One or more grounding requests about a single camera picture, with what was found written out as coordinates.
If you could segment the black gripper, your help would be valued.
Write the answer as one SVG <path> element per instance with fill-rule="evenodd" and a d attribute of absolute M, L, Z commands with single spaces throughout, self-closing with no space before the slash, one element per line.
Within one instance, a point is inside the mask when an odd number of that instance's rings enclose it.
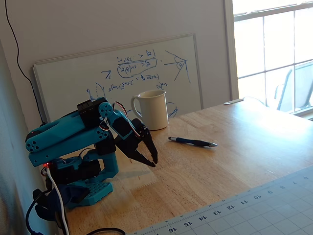
<path fill-rule="evenodd" d="M 137 118 L 134 118 L 131 123 L 139 134 L 139 137 L 134 133 L 128 123 L 122 124 L 122 127 L 125 127 L 125 130 L 129 130 L 129 133 L 126 135 L 125 139 L 117 135 L 117 137 L 114 139 L 115 145 L 130 159 L 151 167 L 156 167 L 156 164 L 158 163 L 158 152 L 152 140 L 149 129 L 145 127 L 144 124 Z M 153 159 L 152 162 L 137 150 L 141 142 L 144 142 L 150 151 Z"/>

